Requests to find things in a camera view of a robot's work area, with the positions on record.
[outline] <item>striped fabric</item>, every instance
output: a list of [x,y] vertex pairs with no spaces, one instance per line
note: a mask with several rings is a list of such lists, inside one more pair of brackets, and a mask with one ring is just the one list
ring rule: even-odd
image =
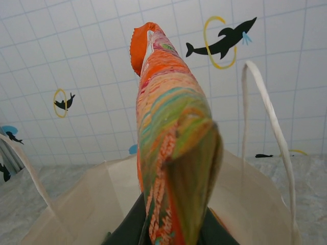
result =
[[194,245],[222,160],[206,97],[161,28],[134,29],[137,167],[153,244]]

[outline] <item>paper bag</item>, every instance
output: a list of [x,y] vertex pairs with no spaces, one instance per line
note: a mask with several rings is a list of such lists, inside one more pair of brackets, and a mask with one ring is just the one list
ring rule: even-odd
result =
[[[19,146],[5,137],[0,138],[31,168]],[[241,163],[239,157],[224,151],[209,207],[241,245],[290,244],[291,215],[281,193],[269,178],[248,163],[241,185]],[[99,164],[52,201],[59,218],[47,207],[21,244],[100,245],[106,234],[123,221],[139,195],[136,156]],[[295,244],[301,244],[297,227]]]

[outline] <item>blue water splash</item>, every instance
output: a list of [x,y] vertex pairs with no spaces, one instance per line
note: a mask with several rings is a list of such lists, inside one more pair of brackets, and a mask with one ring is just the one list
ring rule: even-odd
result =
[[2,130],[6,132],[11,132],[13,135],[18,133],[18,129],[13,126],[2,126]]
[[129,154],[130,154],[130,155],[136,154],[136,152],[137,152],[137,144],[132,145],[132,146],[129,148],[128,151],[129,151]]
[[243,35],[242,45],[244,44],[244,42],[246,42],[246,45],[249,45],[248,41],[252,42],[251,38],[245,32],[243,32],[242,35]]

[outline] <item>yellow ring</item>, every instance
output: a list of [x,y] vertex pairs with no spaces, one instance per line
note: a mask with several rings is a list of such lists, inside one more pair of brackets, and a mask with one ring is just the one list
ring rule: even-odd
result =
[[207,29],[207,27],[208,27],[208,24],[209,24],[211,21],[215,20],[215,19],[220,20],[221,22],[223,22],[224,24],[226,24],[225,20],[224,20],[222,17],[219,17],[219,16],[212,16],[212,17],[210,17],[210,18],[206,21],[206,23],[205,23],[205,25],[204,25],[204,29],[203,29],[203,38],[204,38],[204,43],[205,43],[206,50],[208,51],[208,55],[209,55],[209,58],[210,58],[210,61],[211,61],[212,65],[214,65],[214,67],[215,67],[215,68],[218,68],[218,69],[227,69],[227,68],[230,68],[232,65],[234,65],[234,63],[235,63],[235,61],[236,61],[236,52],[237,52],[237,47],[236,47],[236,45],[234,46],[234,58],[233,58],[232,62],[231,62],[229,65],[227,65],[227,66],[220,66],[220,65],[218,65],[218,64],[214,61],[214,59],[213,59],[213,57],[212,57],[212,54],[211,54],[211,52],[210,52],[210,49],[209,49],[209,45],[208,45],[207,38],[206,38],[206,29]]
[[[64,98],[65,98],[65,100],[64,100],[64,101],[65,101],[65,113],[64,113],[63,116],[58,114],[58,112],[57,112],[57,107],[56,107],[56,104],[55,104],[55,102],[56,102],[56,96],[58,95],[59,92],[62,92],[62,93],[63,93],[63,96],[64,96]],[[55,96],[53,96],[53,108],[55,109],[55,113],[56,113],[56,115],[57,115],[58,117],[60,117],[60,118],[64,118],[64,117],[67,116],[67,97],[66,97],[66,93],[65,93],[65,91],[64,91],[63,89],[61,89],[61,88],[59,88],[59,89],[55,92]]]
[[301,150],[289,150],[289,152],[299,152],[299,153],[301,153],[301,154],[303,154],[303,155],[305,155],[305,156],[308,155],[307,153],[305,153],[305,152],[303,152],[303,151],[301,151]]

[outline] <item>white tiled wall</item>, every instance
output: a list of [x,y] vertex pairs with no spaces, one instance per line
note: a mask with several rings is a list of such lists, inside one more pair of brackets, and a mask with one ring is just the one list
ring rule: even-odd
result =
[[[327,153],[327,2],[324,0],[0,0],[0,126],[35,164],[95,164],[129,155],[136,144],[138,79],[129,57],[133,28],[158,23],[206,94],[226,149],[240,154],[241,72],[255,62],[290,148]],[[236,63],[214,68],[207,56],[186,58],[185,43],[204,46],[222,27],[257,17],[238,43]],[[227,64],[232,51],[219,61]],[[247,155],[278,154],[270,122],[249,75]],[[75,95],[65,118],[54,112],[58,88]],[[56,97],[63,100],[62,94]]]

